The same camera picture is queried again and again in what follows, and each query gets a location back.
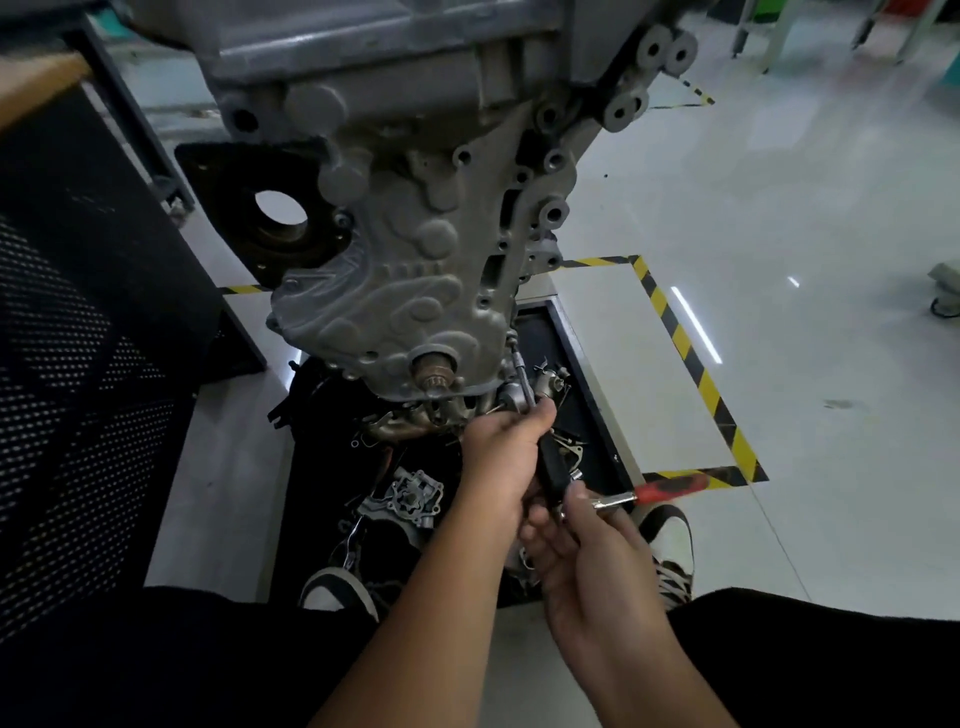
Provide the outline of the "person's right hand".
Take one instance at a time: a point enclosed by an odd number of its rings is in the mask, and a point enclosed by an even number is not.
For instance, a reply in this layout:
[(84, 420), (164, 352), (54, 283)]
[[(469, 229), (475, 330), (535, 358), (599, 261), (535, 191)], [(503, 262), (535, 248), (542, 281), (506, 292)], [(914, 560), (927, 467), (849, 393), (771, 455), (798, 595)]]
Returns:
[(524, 520), (558, 527), (558, 564), (549, 573), (537, 573), (549, 629), (552, 620), (618, 610), (666, 614), (652, 555), (639, 530), (621, 510), (606, 516), (596, 512), (592, 497), (594, 493), (577, 481), (565, 495), (565, 521), (540, 504), (530, 506)]

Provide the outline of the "black handled socket driver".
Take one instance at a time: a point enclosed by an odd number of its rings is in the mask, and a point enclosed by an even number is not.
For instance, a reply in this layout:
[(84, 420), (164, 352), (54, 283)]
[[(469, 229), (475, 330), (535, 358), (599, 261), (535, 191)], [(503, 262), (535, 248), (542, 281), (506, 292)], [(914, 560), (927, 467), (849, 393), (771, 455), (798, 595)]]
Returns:
[[(537, 401), (532, 389), (533, 377), (528, 372), (520, 350), (519, 335), (514, 330), (507, 332), (506, 346), (521, 393), (522, 404), (517, 405), (517, 411), (527, 413)], [(572, 482), (572, 475), (550, 432), (539, 440), (537, 450), (536, 481), (541, 487), (547, 507), (559, 513), (565, 492)]]

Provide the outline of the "red handled ratchet wrench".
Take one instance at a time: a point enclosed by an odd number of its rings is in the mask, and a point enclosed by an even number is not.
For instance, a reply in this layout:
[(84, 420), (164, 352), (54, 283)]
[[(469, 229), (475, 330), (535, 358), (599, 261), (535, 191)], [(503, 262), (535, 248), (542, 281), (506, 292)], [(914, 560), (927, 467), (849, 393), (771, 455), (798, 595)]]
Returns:
[(594, 495), (591, 497), (591, 504), (598, 513), (626, 505), (662, 504), (702, 492), (710, 486), (711, 480), (709, 475), (697, 471), (692, 474), (645, 482), (631, 487), (628, 491)]

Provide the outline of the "person's right forearm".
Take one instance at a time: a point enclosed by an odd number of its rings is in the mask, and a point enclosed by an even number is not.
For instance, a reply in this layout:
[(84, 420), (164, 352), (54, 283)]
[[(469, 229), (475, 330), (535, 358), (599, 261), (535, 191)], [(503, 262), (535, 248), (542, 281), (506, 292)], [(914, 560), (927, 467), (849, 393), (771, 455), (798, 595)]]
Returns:
[(740, 728), (663, 611), (566, 616), (550, 630), (602, 728)]

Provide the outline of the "person's left forearm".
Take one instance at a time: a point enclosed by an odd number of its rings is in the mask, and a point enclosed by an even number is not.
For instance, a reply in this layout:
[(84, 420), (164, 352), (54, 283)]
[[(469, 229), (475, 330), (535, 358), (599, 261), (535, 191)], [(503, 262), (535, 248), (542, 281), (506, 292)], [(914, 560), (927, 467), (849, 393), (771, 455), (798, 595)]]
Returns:
[(390, 613), (309, 728), (476, 728), (527, 488), (461, 484)]

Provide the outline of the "small silver metal fitting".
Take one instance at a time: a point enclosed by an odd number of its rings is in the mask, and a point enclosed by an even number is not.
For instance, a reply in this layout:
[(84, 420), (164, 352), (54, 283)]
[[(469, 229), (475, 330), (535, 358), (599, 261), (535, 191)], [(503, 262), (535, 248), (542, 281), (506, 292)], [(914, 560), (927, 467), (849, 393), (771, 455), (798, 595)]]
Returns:
[(534, 399), (548, 399), (559, 408), (571, 388), (571, 372), (568, 368), (551, 363), (546, 357), (534, 366), (532, 389)]

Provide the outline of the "black parts tray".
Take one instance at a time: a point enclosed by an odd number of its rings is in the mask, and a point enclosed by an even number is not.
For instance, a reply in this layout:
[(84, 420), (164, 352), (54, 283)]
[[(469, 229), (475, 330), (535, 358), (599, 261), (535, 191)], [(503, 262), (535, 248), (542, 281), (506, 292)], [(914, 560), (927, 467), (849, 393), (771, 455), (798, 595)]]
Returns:
[[(558, 407), (554, 428), (590, 443), (577, 472), (595, 492), (618, 492), (631, 479), (587, 383), (580, 349), (558, 297), (522, 303), (516, 326), (531, 376), (544, 358), (571, 373), (571, 388)], [(278, 429), (291, 431), (294, 454), (266, 601), (293, 605), (307, 577), (334, 566), (352, 571), (385, 608), (450, 510), (462, 472), (459, 435), (375, 441), (361, 433), (363, 421), (398, 409), (396, 404), (375, 397), (361, 381), (343, 378), (321, 359), (305, 357), (291, 367), (289, 393), (268, 416)], [(366, 498), (385, 495), (397, 468), (422, 470), (443, 483), (433, 530), (414, 536), (386, 520), (357, 513)]]

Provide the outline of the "person's right black white shoe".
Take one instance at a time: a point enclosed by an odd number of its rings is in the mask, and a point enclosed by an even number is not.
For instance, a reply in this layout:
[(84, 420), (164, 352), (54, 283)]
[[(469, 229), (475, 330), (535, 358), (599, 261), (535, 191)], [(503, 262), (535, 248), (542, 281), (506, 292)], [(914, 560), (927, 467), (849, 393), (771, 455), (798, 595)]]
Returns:
[(652, 552), (657, 592), (666, 612), (693, 600), (695, 558), (689, 520), (673, 503), (651, 508), (638, 525)]

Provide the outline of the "silver water pump housing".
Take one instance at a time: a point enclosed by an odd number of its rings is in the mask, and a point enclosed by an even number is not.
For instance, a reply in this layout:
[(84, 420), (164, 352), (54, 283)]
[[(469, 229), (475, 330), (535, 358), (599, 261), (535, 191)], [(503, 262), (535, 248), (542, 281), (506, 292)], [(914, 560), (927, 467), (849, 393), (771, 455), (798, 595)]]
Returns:
[(444, 483), (423, 470), (411, 472), (398, 467), (385, 494), (365, 498), (356, 511), (360, 516), (386, 521), (419, 536), (435, 528), (445, 492)]

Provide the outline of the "person's left black white shoe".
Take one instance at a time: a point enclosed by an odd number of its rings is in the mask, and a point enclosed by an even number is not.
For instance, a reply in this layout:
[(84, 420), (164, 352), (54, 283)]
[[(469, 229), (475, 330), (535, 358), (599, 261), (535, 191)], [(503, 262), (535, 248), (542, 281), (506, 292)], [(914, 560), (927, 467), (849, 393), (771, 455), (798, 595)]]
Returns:
[(309, 576), (297, 605), (303, 609), (329, 613), (352, 610), (368, 615), (376, 624), (380, 621), (371, 592), (360, 579), (341, 566), (327, 566)]

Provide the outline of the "grey metal engine block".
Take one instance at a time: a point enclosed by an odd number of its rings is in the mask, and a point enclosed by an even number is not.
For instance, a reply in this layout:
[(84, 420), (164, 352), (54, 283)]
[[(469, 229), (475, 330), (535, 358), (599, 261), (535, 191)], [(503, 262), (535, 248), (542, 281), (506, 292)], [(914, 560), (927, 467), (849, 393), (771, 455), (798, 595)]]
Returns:
[(507, 374), (515, 297), (554, 270), (577, 163), (696, 59), (712, 0), (111, 0), (193, 54), (232, 139), (310, 152), (345, 216), (329, 261), (286, 263), (272, 327), (398, 403)]

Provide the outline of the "black round flange plate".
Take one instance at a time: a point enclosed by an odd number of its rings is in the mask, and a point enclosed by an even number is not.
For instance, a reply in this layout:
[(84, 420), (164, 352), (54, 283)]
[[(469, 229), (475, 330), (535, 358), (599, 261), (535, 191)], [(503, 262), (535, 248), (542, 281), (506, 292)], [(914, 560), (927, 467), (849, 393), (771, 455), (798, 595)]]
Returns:
[[(198, 204), (258, 285), (274, 289), (290, 269), (317, 268), (349, 247), (352, 232), (336, 223), (344, 213), (326, 201), (317, 182), (317, 151), (303, 145), (195, 142), (174, 148)], [(305, 219), (282, 223), (257, 201), (281, 193)]]

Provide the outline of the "person's left black trouser leg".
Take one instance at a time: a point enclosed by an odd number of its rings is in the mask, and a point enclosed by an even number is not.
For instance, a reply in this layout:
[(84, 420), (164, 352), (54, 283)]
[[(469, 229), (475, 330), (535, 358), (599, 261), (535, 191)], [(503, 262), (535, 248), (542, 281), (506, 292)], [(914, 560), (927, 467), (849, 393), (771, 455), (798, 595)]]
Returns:
[(378, 624), (154, 587), (0, 642), (0, 728), (306, 728)]

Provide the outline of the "wooden table top edge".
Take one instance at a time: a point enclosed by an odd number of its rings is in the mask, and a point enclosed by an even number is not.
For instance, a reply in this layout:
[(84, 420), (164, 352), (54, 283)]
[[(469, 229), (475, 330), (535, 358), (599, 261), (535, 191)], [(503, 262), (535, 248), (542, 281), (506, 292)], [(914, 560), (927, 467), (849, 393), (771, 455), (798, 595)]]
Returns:
[(0, 54), (0, 134), (90, 77), (78, 53)]

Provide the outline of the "black metal frame bar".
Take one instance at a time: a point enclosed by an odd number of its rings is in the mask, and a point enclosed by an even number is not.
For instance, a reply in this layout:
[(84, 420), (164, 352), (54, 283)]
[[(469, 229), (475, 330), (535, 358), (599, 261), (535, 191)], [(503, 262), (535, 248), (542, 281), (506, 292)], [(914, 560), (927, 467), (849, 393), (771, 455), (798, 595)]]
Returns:
[(156, 199), (171, 208), (179, 204), (186, 213), (192, 213), (196, 202), (184, 178), (122, 78), (91, 16), (81, 11), (63, 39), (89, 66), (94, 90), (146, 172)]

